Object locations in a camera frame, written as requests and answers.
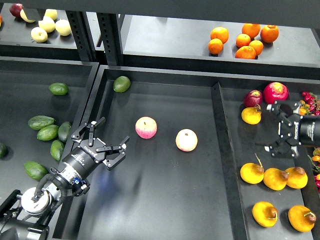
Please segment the yellow pear under arm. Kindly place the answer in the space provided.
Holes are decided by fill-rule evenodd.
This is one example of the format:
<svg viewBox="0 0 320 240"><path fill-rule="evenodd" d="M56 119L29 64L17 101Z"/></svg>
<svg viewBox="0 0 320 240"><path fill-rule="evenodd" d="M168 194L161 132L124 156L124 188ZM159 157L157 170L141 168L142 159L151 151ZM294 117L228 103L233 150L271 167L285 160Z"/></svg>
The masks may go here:
<svg viewBox="0 0 320 240"><path fill-rule="evenodd" d="M285 188L289 174L278 168L269 168L264 172L263 183L274 191L280 191Z"/></svg>

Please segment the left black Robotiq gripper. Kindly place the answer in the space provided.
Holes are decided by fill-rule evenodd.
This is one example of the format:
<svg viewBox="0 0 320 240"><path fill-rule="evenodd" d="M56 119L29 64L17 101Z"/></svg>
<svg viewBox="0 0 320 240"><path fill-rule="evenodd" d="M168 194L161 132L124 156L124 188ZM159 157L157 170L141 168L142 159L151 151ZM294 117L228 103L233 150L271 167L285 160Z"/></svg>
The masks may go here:
<svg viewBox="0 0 320 240"><path fill-rule="evenodd" d="M98 166L104 164L108 171L113 170L126 158L127 142L130 137L126 136L118 145L104 146L104 142L94 138L95 130L106 121L105 117L98 121L82 122L71 134L73 142L80 143L74 148L62 162L71 166L73 171L81 178L87 178ZM88 131L88 139L81 140L81 136Z"/></svg>

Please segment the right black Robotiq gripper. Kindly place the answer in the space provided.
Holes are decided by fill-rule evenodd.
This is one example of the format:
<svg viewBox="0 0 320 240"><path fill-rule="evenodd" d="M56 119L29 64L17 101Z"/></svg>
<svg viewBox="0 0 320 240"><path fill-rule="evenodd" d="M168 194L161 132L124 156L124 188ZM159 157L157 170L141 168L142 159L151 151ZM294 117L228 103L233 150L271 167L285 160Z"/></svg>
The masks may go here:
<svg viewBox="0 0 320 240"><path fill-rule="evenodd" d="M297 158L298 146L320 145L320 116L300 115L302 103L293 100L275 100L266 110L275 114L278 123L278 138L272 143L256 142L257 146L274 158Z"/></svg>

